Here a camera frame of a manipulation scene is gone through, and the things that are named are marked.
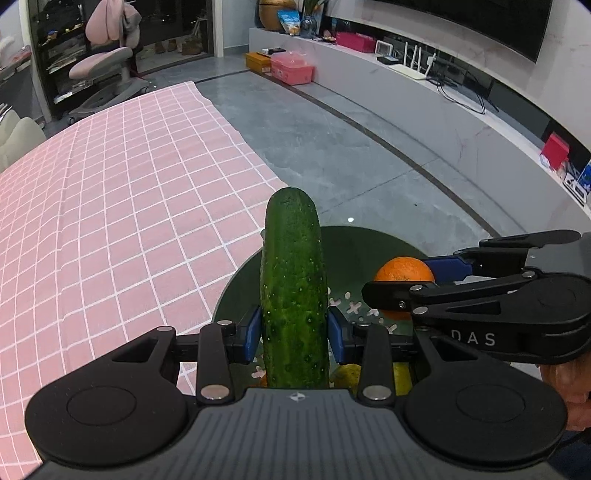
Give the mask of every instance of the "pink tablecloth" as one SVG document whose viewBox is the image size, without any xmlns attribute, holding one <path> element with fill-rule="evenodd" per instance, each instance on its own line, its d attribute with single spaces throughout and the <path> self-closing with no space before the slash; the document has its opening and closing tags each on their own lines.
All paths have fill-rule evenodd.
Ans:
<svg viewBox="0 0 591 480">
<path fill-rule="evenodd" d="M 167 324 L 195 332 L 284 184 L 193 83 L 93 115 L 0 176 L 0 479 L 39 463 L 42 386 Z M 195 365 L 178 386 L 193 392 Z"/>
</svg>

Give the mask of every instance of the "chair base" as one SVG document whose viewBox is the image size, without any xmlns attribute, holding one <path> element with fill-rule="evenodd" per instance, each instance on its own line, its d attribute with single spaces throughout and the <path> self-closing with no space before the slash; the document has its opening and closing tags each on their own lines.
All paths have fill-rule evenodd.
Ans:
<svg viewBox="0 0 591 480">
<path fill-rule="evenodd" d="M 149 81 L 139 78 L 132 78 L 126 82 L 110 83 L 69 113 L 70 124 L 129 100 L 137 94 L 147 93 L 150 87 Z"/>
</svg>

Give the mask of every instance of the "green cucumber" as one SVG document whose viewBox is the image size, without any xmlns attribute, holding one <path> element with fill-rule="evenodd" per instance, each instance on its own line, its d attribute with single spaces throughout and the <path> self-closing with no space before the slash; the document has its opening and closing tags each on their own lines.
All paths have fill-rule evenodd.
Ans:
<svg viewBox="0 0 591 480">
<path fill-rule="evenodd" d="M 261 260 L 267 385 L 328 388 L 326 272 L 316 206 L 284 188 L 267 205 Z"/>
</svg>

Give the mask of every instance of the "glass vase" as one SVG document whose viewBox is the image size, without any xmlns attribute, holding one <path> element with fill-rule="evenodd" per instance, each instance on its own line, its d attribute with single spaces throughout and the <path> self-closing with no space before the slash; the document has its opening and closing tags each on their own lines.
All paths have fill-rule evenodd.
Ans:
<svg viewBox="0 0 591 480">
<path fill-rule="evenodd" d="M 318 29 L 318 23 L 312 15 L 304 15 L 300 23 L 300 37 L 302 38 L 314 38 L 316 36 L 316 30 Z"/>
</svg>

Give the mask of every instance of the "pink box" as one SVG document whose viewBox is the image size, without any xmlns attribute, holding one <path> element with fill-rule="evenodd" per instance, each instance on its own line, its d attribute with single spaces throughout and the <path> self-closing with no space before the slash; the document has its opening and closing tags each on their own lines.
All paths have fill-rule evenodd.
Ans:
<svg viewBox="0 0 591 480">
<path fill-rule="evenodd" d="M 558 170 L 562 165 L 562 162 L 566 161 L 569 156 L 570 147 L 562 138 L 557 134 L 552 133 L 542 149 L 542 155 L 544 155 L 552 170 Z"/>
<path fill-rule="evenodd" d="M 302 85 L 312 81 L 314 66 L 308 64 L 305 55 L 284 51 L 271 56 L 271 74 L 288 85 Z"/>
<path fill-rule="evenodd" d="M 373 53 L 375 51 L 375 43 L 375 38 L 362 35 L 361 33 L 336 33 L 336 44 L 342 47 L 352 48 L 353 50 Z"/>
</svg>

